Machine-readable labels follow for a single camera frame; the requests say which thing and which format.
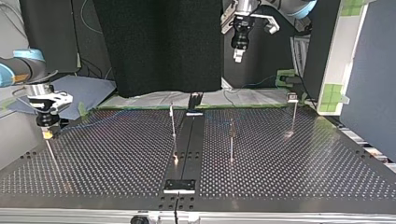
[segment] black perforated table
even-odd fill
[[[52,142],[57,161],[39,147],[0,172],[0,207],[396,215],[396,175],[310,108],[175,118],[177,139],[167,110],[93,112]]]

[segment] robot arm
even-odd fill
[[[36,123],[42,128],[44,138],[50,139],[50,127],[58,124],[59,112],[73,101],[65,91],[55,91],[50,85],[46,62],[40,50],[14,50],[11,59],[0,58],[0,88],[24,85],[29,105],[37,112]]]
[[[267,2],[270,2],[278,10],[282,10],[286,15],[296,19],[305,17],[316,4],[316,0],[267,0]],[[270,35],[280,29],[274,17],[258,13],[260,7],[264,7],[261,6],[261,3],[262,1],[260,0],[235,0],[234,2],[236,9],[232,22],[234,36],[231,46],[234,49],[233,57],[237,63],[242,62],[242,56],[248,49],[248,35],[253,29],[257,18],[264,19],[264,30]]]

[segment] black cloth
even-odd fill
[[[217,91],[221,0],[94,0],[122,97]]]

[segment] gray robot arm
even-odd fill
[[[18,49],[13,58],[0,58],[0,88],[24,85],[29,105],[37,112],[36,123],[46,139],[52,137],[50,127],[59,122],[59,112],[73,101],[67,92],[54,90],[48,81],[51,76],[38,49]]]

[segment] wire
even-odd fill
[[[81,64],[84,65],[84,66],[87,68],[87,77],[89,77],[89,76],[91,75],[91,73],[92,73],[92,74],[95,75],[97,78],[101,78],[101,77],[99,77],[95,72],[93,72],[93,71],[90,69],[90,67],[89,67],[86,63],[81,62]]]
[[[3,2],[3,1],[0,1],[0,6],[5,6],[5,7],[11,9],[11,11],[14,12],[14,14],[18,17],[18,19],[20,20],[20,22],[21,22],[22,24],[24,24],[23,18],[22,18],[22,16],[21,16],[21,13],[20,13],[19,11],[17,11],[17,9],[15,9],[13,6],[11,6],[11,5],[9,5],[9,4]]]
[[[266,80],[268,80],[268,79],[270,79],[270,78],[272,78],[272,77],[276,77],[276,76],[266,77],[265,79],[261,80],[261,81],[258,82],[258,83],[246,84],[246,85],[242,86],[241,89],[239,89],[239,90],[237,90],[237,91],[227,91],[227,92],[228,92],[228,93],[231,93],[231,94],[235,94],[235,93],[238,93],[239,91],[241,91],[242,89],[244,89],[244,88],[246,88],[246,87],[249,87],[249,86],[259,86],[259,85],[261,85],[264,81],[266,81]]]
[[[8,16],[8,14],[7,14],[1,7],[10,8],[11,11],[13,11],[13,12],[15,13],[15,15],[17,15],[17,17],[20,19],[20,22],[21,22],[22,27],[24,27],[23,21],[21,21],[20,15],[16,12],[16,10],[15,10],[13,7],[11,7],[11,6],[6,5],[6,4],[4,4],[3,2],[0,2],[0,10],[4,13],[4,15],[7,17],[7,19],[11,22],[12,26],[18,31],[18,33],[20,33],[21,36],[23,36],[23,38],[27,39],[27,36],[26,36],[25,31],[24,31],[24,30],[22,31],[22,30],[18,27],[18,25],[15,24],[15,22]]]
[[[91,127],[91,126],[94,126],[94,125],[97,125],[97,124],[101,124],[101,123],[104,123],[104,122],[109,121],[111,119],[114,119],[116,116],[120,115],[122,112],[125,112],[125,111],[129,111],[129,110],[121,110],[121,111],[115,113],[114,115],[112,115],[112,116],[110,116],[108,118],[98,120],[98,121],[96,121],[94,123],[91,123],[91,124],[80,124],[80,125],[74,126],[74,127],[66,127],[66,128],[61,129],[61,132],[64,132],[64,131],[67,131],[67,130],[74,130],[74,129],[84,129],[84,128],[88,128],[88,127]]]
[[[281,7],[282,7],[282,0],[279,0],[279,4],[277,5],[277,10],[280,10]]]
[[[174,215],[175,215],[175,224],[178,224],[178,216],[177,216],[178,196],[179,196],[179,195],[177,195],[177,200],[176,200],[176,204],[175,204],[175,211],[174,211]]]
[[[42,82],[42,81],[45,81],[45,80],[49,79],[50,77],[55,77],[56,75],[58,75],[58,70],[53,71],[51,74],[47,75],[46,77],[42,77],[42,78],[40,78],[38,80],[34,80],[34,81],[31,81],[31,82],[25,82],[25,83],[22,83],[22,85],[30,85],[30,84],[34,84],[34,83],[37,83],[37,82]]]
[[[113,67],[110,67],[108,69],[108,71],[106,72],[106,76],[105,76],[105,80],[107,80],[107,76],[110,74],[111,70],[113,69]]]
[[[100,77],[99,78],[103,78],[103,72],[102,72],[102,69],[100,69],[96,64],[94,64],[94,63],[92,63],[92,62],[90,62],[89,60],[87,60],[87,59],[84,59],[84,58],[81,58],[81,60],[83,61],[83,62],[86,62],[86,63],[88,63],[88,64],[90,64],[92,67],[94,67],[94,68],[96,68],[98,71],[99,71],[99,73],[100,73]]]
[[[102,35],[103,33],[102,33],[101,31],[98,31],[98,30],[93,29],[91,26],[89,26],[89,25],[87,24],[87,22],[85,22],[85,19],[84,19],[84,7],[85,7],[85,5],[87,4],[87,1],[88,1],[88,0],[85,0],[85,1],[84,1],[84,3],[82,4],[82,7],[81,7],[81,11],[79,12],[79,15],[80,15],[80,17],[81,17],[82,23],[84,23],[84,25],[85,25],[88,29],[90,29],[90,30],[92,30],[92,31],[94,31],[94,32],[96,32],[96,33]]]
[[[233,107],[236,107],[236,105],[233,103],[233,101],[230,100],[230,99],[227,97],[227,95],[225,94],[225,92],[226,92],[226,91],[223,91],[224,98],[225,98],[228,102],[230,102],[230,103],[233,105]]]
[[[303,77],[300,75],[300,68],[299,68],[298,62],[297,62],[296,45],[294,44],[294,42],[295,42],[294,40],[295,40],[295,36],[296,36],[296,34],[295,34],[296,22],[297,22],[297,20],[294,19],[294,23],[293,23],[293,27],[294,27],[294,35],[293,35],[293,51],[294,51],[294,58],[293,58],[293,60],[294,60],[294,62],[296,63],[296,70],[297,70],[297,71],[296,71],[296,75],[300,78],[301,83],[303,84],[304,90],[305,90],[305,92],[306,92],[306,95],[307,95],[308,98],[310,99],[312,105],[313,105],[314,108],[318,111],[318,107],[317,107],[317,105],[314,103],[314,99],[312,98],[311,94],[309,94],[308,88],[305,86],[305,82],[304,82]]]
[[[49,110],[46,110],[46,111],[37,109],[37,108],[31,106],[30,104],[24,102],[20,97],[18,97],[18,96],[15,95],[15,93],[17,93],[18,91],[23,91],[23,90],[26,90],[26,88],[22,87],[22,88],[20,88],[20,89],[17,89],[17,90],[15,90],[15,91],[13,91],[11,94],[12,94],[12,96],[14,96],[14,97],[17,99],[17,101],[23,103],[24,105],[29,106],[30,108],[32,108],[32,109],[33,109],[34,111],[36,111],[36,112],[46,114],[46,113],[49,113],[49,112],[51,111],[50,109],[49,109]]]

